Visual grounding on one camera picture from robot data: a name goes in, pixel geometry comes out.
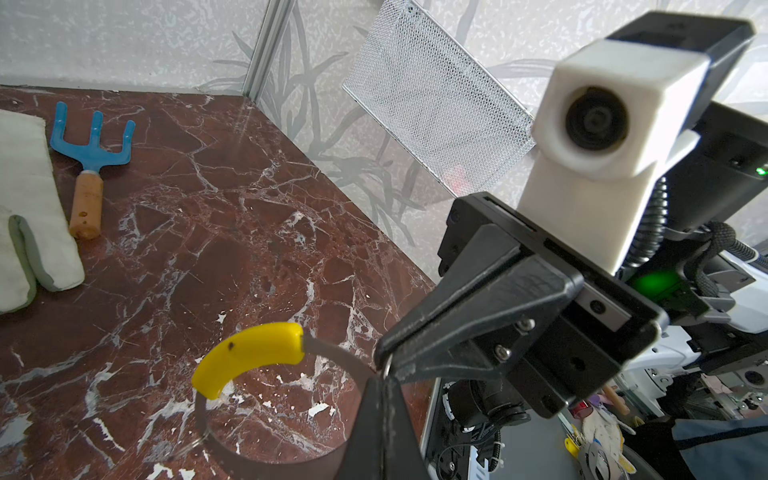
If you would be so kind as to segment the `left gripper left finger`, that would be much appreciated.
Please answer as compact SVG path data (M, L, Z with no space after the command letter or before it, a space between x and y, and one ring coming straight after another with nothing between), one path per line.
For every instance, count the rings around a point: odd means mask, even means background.
M374 376L366 382L351 436L335 478L378 480L384 472L383 381Z

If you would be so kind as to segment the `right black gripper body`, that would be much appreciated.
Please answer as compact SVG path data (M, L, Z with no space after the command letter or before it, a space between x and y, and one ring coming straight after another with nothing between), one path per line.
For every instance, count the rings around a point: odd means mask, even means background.
M487 192L453 202L439 249L442 279L484 225L520 241L522 255L558 258L584 276L580 293L501 376L539 415L551 418L596 393L668 326L660 306Z

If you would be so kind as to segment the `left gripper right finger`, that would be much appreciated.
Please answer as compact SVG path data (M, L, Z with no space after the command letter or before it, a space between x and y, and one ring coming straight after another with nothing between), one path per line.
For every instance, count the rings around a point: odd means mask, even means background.
M383 379L383 479L429 480L400 383Z

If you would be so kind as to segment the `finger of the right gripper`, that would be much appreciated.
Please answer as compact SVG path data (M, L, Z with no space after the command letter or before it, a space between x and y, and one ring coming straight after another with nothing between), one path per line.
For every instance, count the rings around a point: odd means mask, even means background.
M460 261L378 341L375 363L402 383L498 378L583 285L577 268L538 254Z
M484 225L430 293L430 300L496 298L516 287L522 244L497 225Z

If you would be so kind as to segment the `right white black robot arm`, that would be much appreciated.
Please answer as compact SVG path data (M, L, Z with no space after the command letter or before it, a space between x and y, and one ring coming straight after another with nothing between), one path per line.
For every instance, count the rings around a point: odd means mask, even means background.
M687 334L685 368L720 373L767 355L765 332L736 323L737 301L767 282L767 261L727 217L767 186L767 125L712 103L699 145L653 187L618 274L553 239L487 192L454 201L441 282L379 342L376 365L401 383L513 388L552 417L599 390L669 326Z

